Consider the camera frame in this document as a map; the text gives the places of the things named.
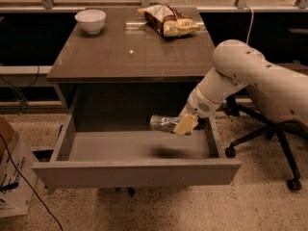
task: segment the caster wheel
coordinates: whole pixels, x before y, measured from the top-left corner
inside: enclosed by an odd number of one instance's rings
[[[288,180],[287,185],[290,191],[300,191],[301,190],[301,183],[297,179]]]
[[[235,158],[237,151],[233,147],[228,147],[224,151],[227,158]]]

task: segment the brown tabletop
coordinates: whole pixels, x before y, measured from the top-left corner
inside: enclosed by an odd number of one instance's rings
[[[188,80],[213,66],[215,46],[196,8],[177,9],[201,30],[182,38],[162,38],[138,8],[106,8],[97,35],[74,28],[47,78],[57,83]]]

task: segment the desk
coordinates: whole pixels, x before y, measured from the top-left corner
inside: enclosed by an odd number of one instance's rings
[[[106,8],[105,28],[73,30],[47,78],[68,108],[49,163],[33,169],[49,188],[229,184],[241,162],[224,158],[212,117],[190,137],[154,132],[154,114],[178,116],[213,66],[214,45],[195,8],[178,9],[201,27],[166,39],[137,8]]]

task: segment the chair leg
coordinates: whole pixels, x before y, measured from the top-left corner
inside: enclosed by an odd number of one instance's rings
[[[241,138],[231,142],[229,147],[225,149],[225,155],[228,158],[234,158],[236,156],[236,150],[234,149],[234,146],[239,145],[241,143],[244,143],[246,141],[250,141],[250,140],[252,140],[254,138],[257,138],[257,137],[259,137],[261,135],[267,134],[272,129],[274,129],[274,128],[269,127],[269,126],[263,127],[263,128],[261,128],[261,129],[259,129],[257,131],[254,131],[254,132],[252,132],[252,133],[250,133],[250,134],[248,134],[248,135],[246,135],[244,137],[241,137]]]
[[[291,191],[299,191],[299,190],[301,190],[301,183],[299,182],[300,173],[299,173],[296,161],[295,161],[295,157],[292,153],[292,150],[291,150],[290,145],[288,143],[288,140],[286,138],[286,135],[284,134],[284,132],[281,128],[276,129],[276,135],[277,135],[277,138],[280,141],[281,147],[283,148],[283,151],[284,151],[285,156],[288,160],[289,166],[290,166],[292,173],[294,175],[294,179],[290,179],[290,180],[287,181],[288,188]]]

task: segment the brown cardboard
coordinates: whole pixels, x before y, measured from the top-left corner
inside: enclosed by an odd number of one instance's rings
[[[6,119],[4,119],[2,116],[0,116],[0,134],[5,140],[7,146],[10,145],[13,138],[16,136],[16,131],[14,131],[10,123]],[[3,141],[0,139],[0,161],[5,151],[6,151],[6,146],[3,143]]]

